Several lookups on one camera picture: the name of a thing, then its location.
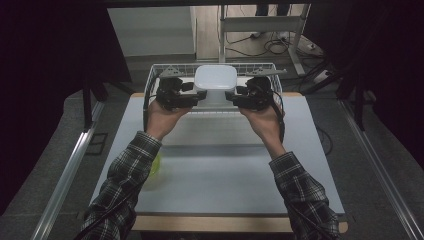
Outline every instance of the plaid shirt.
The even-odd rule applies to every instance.
[[[137,132],[127,149],[112,162],[99,196],[88,208],[82,229],[121,202],[137,184],[146,181],[161,145],[161,142],[146,133]],[[337,216],[328,207],[323,186],[303,169],[294,154],[286,153],[271,161],[270,166],[274,172],[278,190],[288,206],[290,222],[297,239],[321,239],[321,237],[320,233],[306,223],[292,207],[337,239],[339,236]],[[125,239],[135,222],[134,208],[140,190],[141,187],[115,213],[90,231],[84,239]]]

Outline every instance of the forearm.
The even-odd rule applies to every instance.
[[[287,206],[293,232],[299,239],[317,239],[320,233],[297,211],[319,228],[337,239],[336,214],[328,206],[324,187],[317,182],[292,153],[283,154],[270,162],[277,188]]]
[[[128,147],[112,162],[99,196],[89,206],[82,228],[99,219],[129,193],[134,194],[108,217],[107,221],[91,231],[87,238],[99,236],[108,239],[117,238],[130,230],[135,220],[134,208],[138,193],[149,176],[152,162],[160,147],[161,143],[158,140],[144,132],[137,132]]]

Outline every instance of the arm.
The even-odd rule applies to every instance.
[[[179,109],[176,112],[170,112],[162,109],[156,101],[150,104],[146,133],[137,132],[128,147],[112,162],[99,196],[88,208],[82,229],[100,219],[106,211],[116,206],[126,196],[130,197],[105,221],[88,232],[84,239],[125,238],[134,225],[136,218],[134,208],[138,201],[138,194],[162,146],[161,140],[189,110]]]
[[[337,216],[328,206],[325,189],[305,171],[293,152],[286,152],[279,139],[279,126],[274,110],[271,107],[256,112],[240,109],[240,113],[247,117],[253,131],[262,139],[270,154],[272,161],[269,165],[296,237],[321,239],[319,236],[325,234],[330,239],[338,239]]]

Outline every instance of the shoe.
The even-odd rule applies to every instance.
[[[277,38],[280,40],[286,40],[289,37],[289,33],[288,32],[278,32],[277,33]]]
[[[252,32],[250,34],[250,38],[258,38],[262,33],[260,32]]]

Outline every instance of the metal rail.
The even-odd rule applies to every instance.
[[[68,160],[68,163],[63,170],[62,176],[60,177],[56,188],[54,189],[49,202],[41,215],[40,221],[35,228],[31,239],[47,239],[50,231],[56,221],[59,210],[65,201],[66,195],[68,194],[69,188],[74,180],[75,174],[84,156],[84,153],[88,147],[90,139],[97,126],[100,113],[102,112],[104,104],[97,102],[93,109],[93,124],[86,133],[81,133],[77,144]]]
[[[344,100],[340,101],[339,103],[342,109],[344,110],[345,116],[355,134],[355,137],[358,139],[362,150],[367,156],[367,159],[370,162],[375,175],[380,181],[380,184],[384,192],[386,193],[387,198],[392,204],[396,214],[399,217],[399,220],[405,228],[406,233],[409,235],[409,238],[413,240],[423,240],[423,233],[420,227],[418,226],[414,215],[412,214],[404,198],[399,193],[398,189],[393,183],[393,180],[390,177],[389,173],[386,171],[386,168],[384,167],[380,157],[378,156],[370,140],[368,139],[367,134],[364,131],[361,131],[361,129],[358,127],[355,120],[353,119],[353,111],[349,105],[349,102]]]

